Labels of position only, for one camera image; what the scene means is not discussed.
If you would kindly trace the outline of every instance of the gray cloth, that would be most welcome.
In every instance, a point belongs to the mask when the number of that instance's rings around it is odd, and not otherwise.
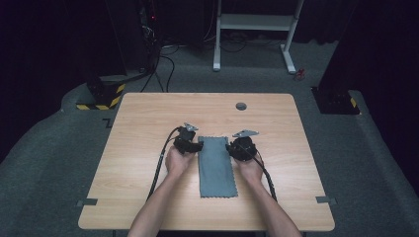
[[[237,197],[230,156],[225,149],[227,137],[199,136],[204,142],[199,152],[201,198]]]

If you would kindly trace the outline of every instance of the black curtain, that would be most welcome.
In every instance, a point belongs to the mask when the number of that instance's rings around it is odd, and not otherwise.
[[[319,89],[362,92],[380,134],[419,194],[419,15],[413,0],[361,0]]]
[[[61,0],[0,3],[0,162],[38,121],[59,111],[65,93],[80,85],[60,38]]]
[[[339,40],[358,0],[305,0],[293,40],[324,44]]]

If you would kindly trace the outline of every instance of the dark wall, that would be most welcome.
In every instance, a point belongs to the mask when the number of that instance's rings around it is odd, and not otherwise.
[[[411,0],[362,0],[319,88],[362,92],[394,159],[419,194],[419,16]]]
[[[356,88],[382,138],[419,194],[419,17],[415,1],[382,1]],[[366,6],[377,10],[377,7]]]
[[[1,161],[29,128],[60,109],[65,93],[83,83],[59,38],[51,2],[0,3]]]

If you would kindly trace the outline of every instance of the light wood tabletop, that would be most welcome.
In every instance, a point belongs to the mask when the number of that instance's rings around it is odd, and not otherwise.
[[[237,110],[237,103],[245,103],[247,109]],[[259,131],[252,140],[274,182],[279,204],[298,229],[334,228],[328,203],[316,201],[325,193],[293,97],[222,93],[125,94],[87,196],[97,203],[83,206],[81,228],[130,228],[145,203],[167,136],[184,122],[199,128],[195,142],[198,136],[227,136],[233,141],[231,135],[242,129]],[[231,163],[238,197],[200,197],[197,155],[171,197],[162,229],[265,230],[232,158]],[[157,187],[166,174],[163,165]]]

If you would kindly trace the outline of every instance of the person's right hand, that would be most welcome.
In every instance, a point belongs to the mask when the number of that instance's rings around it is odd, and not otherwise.
[[[263,165],[263,161],[258,154],[256,154],[255,158]],[[238,161],[234,159],[234,161],[237,163],[241,176],[247,183],[261,183],[263,170],[255,160]]]
[[[181,154],[175,146],[171,146],[166,157],[166,168],[169,175],[181,176],[189,167],[195,153]]]

